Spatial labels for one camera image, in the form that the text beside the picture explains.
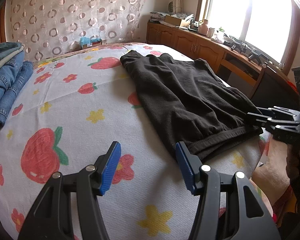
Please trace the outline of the right hand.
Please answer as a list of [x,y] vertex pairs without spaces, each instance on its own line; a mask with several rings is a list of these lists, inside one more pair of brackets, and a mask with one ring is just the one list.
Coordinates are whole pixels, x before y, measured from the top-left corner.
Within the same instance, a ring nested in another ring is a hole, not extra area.
[[287,145],[286,172],[290,180],[300,175],[300,145]]

